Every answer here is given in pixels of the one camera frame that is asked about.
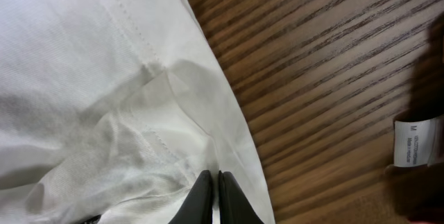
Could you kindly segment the red t-shirt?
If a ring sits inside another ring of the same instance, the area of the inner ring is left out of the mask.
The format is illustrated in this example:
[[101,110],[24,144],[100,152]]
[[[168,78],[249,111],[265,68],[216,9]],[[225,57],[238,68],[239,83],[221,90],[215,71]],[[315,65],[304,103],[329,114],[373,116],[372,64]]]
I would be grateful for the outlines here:
[[411,76],[409,108],[394,121],[388,191],[409,223],[443,222],[443,16],[428,28],[428,49]]

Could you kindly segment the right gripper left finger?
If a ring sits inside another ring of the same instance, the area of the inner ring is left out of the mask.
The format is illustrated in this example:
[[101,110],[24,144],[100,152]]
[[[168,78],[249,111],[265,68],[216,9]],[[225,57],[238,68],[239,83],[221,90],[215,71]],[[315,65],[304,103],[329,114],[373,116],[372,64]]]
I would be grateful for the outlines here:
[[212,175],[204,170],[169,224],[212,224],[212,191]]

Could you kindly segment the white t-shirt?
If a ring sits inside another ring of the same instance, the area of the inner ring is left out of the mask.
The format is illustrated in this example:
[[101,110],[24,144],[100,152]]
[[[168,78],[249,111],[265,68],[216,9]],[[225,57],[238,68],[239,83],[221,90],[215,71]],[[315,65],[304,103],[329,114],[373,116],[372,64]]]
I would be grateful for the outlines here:
[[274,222],[188,0],[1,0],[2,223],[168,223],[204,170]]

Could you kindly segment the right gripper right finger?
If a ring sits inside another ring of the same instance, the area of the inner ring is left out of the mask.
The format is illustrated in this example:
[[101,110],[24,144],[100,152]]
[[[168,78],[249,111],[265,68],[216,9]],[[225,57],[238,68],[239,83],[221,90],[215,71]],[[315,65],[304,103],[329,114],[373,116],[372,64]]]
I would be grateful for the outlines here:
[[231,172],[219,171],[218,181],[221,224],[264,224]]

